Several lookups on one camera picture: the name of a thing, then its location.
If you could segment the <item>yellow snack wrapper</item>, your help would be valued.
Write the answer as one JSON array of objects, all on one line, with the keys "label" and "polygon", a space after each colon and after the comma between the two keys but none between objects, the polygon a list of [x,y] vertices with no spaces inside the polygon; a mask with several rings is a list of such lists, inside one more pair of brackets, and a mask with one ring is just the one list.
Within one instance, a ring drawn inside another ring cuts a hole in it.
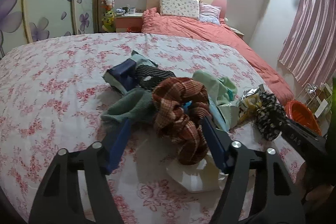
[{"label": "yellow snack wrapper", "polygon": [[260,93],[263,92],[265,92],[263,84],[260,84],[257,88],[244,91],[239,99],[238,124],[245,123],[255,118],[257,110],[262,105]]}]

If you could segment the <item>blue Vinda tissue pack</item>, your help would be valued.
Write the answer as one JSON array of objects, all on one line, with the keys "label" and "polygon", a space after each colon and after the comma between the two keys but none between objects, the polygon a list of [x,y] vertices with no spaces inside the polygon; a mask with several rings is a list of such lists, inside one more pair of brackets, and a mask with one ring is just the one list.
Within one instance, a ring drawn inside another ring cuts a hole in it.
[{"label": "blue Vinda tissue pack", "polygon": [[189,102],[185,103],[185,104],[182,106],[184,112],[187,113],[187,112],[189,111],[189,107],[191,106],[191,104],[192,104],[192,102],[189,101]]}]

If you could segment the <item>white paper trash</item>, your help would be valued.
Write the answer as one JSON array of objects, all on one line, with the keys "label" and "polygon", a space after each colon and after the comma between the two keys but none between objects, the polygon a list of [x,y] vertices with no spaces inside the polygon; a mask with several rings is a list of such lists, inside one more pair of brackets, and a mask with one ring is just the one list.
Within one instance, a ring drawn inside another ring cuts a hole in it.
[{"label": "white paper trash", "polygon": [[228,175],[215,165],[210,151],[197,164],[182,165],[174,159],[167,167],[167,174],[190,193],[223,190]]}]

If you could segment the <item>orange trash basket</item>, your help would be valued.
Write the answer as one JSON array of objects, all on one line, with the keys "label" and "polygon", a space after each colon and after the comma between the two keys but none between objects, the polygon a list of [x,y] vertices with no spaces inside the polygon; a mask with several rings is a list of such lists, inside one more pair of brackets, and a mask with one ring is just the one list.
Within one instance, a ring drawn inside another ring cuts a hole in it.
[{"label": "orange trash basket", "polygon": [[314,114],[303,103],[296,100],[289,101],[285,105],[285,112],[290,119],[311,129],[317,135],[322,135]]}]

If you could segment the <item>dark green towel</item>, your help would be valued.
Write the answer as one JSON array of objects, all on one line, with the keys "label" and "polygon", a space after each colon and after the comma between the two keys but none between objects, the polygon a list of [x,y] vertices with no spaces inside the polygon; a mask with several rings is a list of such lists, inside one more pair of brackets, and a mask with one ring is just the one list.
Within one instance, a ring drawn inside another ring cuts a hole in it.
[{"label": "dark green towel", "polygon": [[101,116],[104,125],[119,125],[125,119],[131,122],[151,123],[156,113],[151,92],[134,88],[115,102]]}]

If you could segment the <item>brown plaid cloth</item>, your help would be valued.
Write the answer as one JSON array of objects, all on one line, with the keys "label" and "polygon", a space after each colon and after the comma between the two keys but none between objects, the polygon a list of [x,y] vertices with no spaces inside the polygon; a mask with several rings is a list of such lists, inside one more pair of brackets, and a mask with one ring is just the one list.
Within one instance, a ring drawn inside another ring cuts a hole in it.
[{"label": "brown plaid cloth", "polygon": [[[152,101],[157,109],[154,129],[158,136],[177,145],[182,165],[200,162],[208,151],[202,120],[211,116],[205,86],[188,77],[170,77],[153,90]],[[189,101],[192,104],[186,113],[182,106]]]}]

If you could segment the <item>black white dotted cloth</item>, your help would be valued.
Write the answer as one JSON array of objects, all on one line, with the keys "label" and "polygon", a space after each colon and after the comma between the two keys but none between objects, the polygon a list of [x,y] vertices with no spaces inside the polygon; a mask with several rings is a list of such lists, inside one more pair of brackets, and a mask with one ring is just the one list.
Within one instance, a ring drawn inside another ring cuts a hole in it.
[{"label": "black white dotted cloth", "polygon": [[271,93],[259,94],[261,106],[257,109],[255,125],[267,141],[273,141],[280,135],[287,116],[283,106]]}]

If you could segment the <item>light green cloth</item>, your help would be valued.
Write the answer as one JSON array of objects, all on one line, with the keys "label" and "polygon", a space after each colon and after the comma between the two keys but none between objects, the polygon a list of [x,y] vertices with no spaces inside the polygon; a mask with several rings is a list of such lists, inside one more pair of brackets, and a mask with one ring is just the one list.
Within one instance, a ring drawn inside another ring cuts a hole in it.
[{"label": "light green cloth", "polygon": [[202,83],[216,106],[232,102],[238,92],[236,85],[228,77],[216,78],[202,70],[193,74],[193,80]]}]

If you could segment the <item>navy and teal folded cloth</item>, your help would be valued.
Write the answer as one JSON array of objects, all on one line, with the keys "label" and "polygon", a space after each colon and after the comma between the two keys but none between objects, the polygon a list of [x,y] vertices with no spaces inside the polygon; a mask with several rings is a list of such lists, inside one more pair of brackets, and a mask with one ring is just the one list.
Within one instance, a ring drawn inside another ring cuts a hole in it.
[{"label": "navy and teal folded cloth", "polygon": [[149,65],[150,67],[157,68],[158,65],[147,59],[145,56],[139,54],[136,51],[131,52],[131,57],[123,61],[121,64],[108,69],[104,75],[103,79],[106,83],[121,95],[125,95],[127,92],[135,88],[139,80],[136,78],[136,69],[140,65]]}]

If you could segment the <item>black striped cloth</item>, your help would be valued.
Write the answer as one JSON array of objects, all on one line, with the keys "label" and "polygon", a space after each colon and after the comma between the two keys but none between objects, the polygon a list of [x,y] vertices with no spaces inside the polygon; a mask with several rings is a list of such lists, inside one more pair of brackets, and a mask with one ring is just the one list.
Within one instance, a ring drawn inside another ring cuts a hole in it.
[{"label": "black striped cloth", "polygon": [[172,71],[164,71],[150,65],[140,65],[135,70],[139,86],[145,90],[153,91],[163,80],[176,77]]}]

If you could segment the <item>pink striped curtain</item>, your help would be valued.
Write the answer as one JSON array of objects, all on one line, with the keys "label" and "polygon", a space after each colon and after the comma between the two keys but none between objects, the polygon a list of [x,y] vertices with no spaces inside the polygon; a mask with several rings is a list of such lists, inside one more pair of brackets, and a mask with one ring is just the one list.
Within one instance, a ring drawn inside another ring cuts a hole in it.
[{"label": "pink striped curtain", "polygon": [[278,61],[301,85],[326,82],[335,72],[335,0],[299,0]]}]

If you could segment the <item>pink nightstand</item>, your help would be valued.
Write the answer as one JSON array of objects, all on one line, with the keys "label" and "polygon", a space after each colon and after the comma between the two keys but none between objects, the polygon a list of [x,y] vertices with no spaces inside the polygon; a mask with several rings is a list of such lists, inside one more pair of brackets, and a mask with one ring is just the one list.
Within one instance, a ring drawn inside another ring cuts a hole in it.
[{"label": "pink nightstand", "polygon": [[141,33],[143,13],[124,14],[116,17],[116,32]]}]

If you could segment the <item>right side nightstand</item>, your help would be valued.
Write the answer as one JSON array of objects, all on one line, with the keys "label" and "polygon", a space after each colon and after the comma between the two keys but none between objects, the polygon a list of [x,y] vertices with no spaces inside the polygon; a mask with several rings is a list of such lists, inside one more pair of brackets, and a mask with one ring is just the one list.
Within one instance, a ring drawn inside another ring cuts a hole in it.
[{"label": "right side nightstand", "polygon": [[244,34],[242,32],[240,32],[239,30],[237,30],[236,28],[230,27],[230,29],[240,38],[240,39],[244,39]]}]

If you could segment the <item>salmon pink duvet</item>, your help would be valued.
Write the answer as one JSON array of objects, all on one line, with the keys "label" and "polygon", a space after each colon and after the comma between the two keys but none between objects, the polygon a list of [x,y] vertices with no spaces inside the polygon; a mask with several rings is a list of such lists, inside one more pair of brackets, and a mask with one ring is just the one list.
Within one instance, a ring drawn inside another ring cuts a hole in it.
[{"label": "salmon pink duvet", "polygon": [[142,21],[142,32],[146,34],[179,36],[236,49],[261,76],[280,103],[285,106],[294,99],[294,94],[286,81],[243,39],[239,38],[223,19],[217,25],[181,16],[161,16],[154,7],[143,12]]}]

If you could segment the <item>striped pink pillow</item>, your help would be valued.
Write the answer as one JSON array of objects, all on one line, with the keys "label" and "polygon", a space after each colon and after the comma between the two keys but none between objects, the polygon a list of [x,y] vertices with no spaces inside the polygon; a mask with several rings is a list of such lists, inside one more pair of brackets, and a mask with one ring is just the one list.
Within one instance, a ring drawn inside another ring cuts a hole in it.
[{"label": "striped pink pillow", "polygon": [[209,5],[204,2],[199,3],[199,20],[201,22],[220,24],[221,8],[218,6]]}]

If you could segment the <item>hanging plush toys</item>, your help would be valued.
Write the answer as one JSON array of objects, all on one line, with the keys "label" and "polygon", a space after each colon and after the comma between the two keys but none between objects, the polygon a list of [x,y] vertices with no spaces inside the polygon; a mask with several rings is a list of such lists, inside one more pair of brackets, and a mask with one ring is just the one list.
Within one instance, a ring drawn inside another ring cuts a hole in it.
[{"label": "hanging plush toys", "polygon": [[101,0],[102,8],[102,30],[104,32],[116,32],[115,19],[116,15],[114,13],[115,0]]}]

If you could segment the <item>floral white pillow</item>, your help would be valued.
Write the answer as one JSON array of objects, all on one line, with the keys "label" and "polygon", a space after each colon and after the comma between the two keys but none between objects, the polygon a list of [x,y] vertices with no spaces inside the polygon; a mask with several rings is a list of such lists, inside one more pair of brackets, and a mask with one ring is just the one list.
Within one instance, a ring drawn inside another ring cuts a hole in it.
[{"label": "floral white pillow", "polygon": [[159,0],[162,16],[181,16],[199,20],[199,0]]}]

